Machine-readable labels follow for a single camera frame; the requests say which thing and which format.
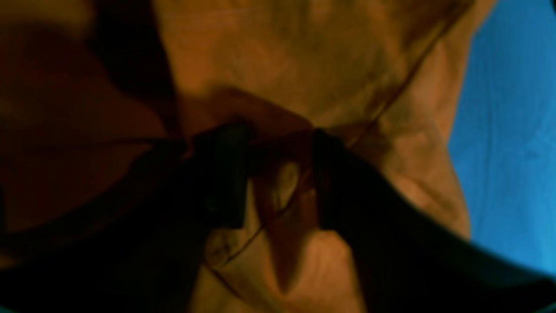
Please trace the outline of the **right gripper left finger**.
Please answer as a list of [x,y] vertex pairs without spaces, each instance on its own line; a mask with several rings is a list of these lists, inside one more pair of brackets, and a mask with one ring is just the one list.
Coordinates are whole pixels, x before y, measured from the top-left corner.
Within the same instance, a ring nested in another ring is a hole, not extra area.
[[1,306],[15,313],[180,313],[212,229],[245,221],[246,125],[155,140],[107,191],[1,235]]

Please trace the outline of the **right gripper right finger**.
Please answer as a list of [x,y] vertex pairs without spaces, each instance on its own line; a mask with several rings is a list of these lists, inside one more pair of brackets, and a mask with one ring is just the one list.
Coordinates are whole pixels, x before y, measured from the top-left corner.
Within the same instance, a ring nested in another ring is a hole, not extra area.
[[312,138],[319,223],[350,247],[370,313],[555,311],[555,279],[466,243],[337,137]]

